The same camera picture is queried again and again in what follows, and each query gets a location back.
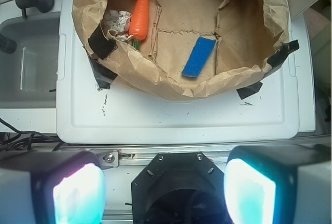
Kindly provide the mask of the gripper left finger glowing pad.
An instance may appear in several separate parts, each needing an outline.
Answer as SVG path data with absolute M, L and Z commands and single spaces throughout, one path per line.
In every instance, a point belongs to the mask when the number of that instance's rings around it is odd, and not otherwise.
M 1 223 L 101 223 L 105 203 L 92 152 L 1 153 Z

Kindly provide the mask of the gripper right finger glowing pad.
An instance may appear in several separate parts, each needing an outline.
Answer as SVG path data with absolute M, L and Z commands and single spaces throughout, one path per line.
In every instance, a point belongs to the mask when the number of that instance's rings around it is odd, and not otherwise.
M 331 223 L 329 145 L 237 146 L 224 173 L 234 223 Z

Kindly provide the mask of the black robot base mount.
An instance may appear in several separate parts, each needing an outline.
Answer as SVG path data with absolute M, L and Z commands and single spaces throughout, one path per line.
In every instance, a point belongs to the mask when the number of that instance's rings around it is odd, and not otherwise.
M 232 223 L 224 172 L 202 153 L 160 153 L 131 183 L 133 223 Z

